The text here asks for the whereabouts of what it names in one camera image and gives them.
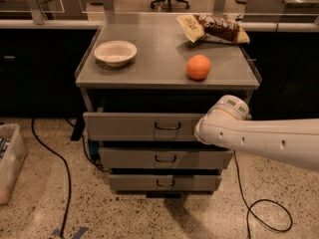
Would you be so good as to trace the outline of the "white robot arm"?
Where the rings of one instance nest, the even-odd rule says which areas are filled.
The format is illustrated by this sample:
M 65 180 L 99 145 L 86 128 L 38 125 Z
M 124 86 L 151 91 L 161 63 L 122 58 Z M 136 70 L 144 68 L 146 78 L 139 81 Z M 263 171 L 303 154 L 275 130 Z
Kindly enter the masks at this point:
M 248 120 L 245 101 L 225 95 L 199 120 L 198 141 L 319 171 L 319 119 Z

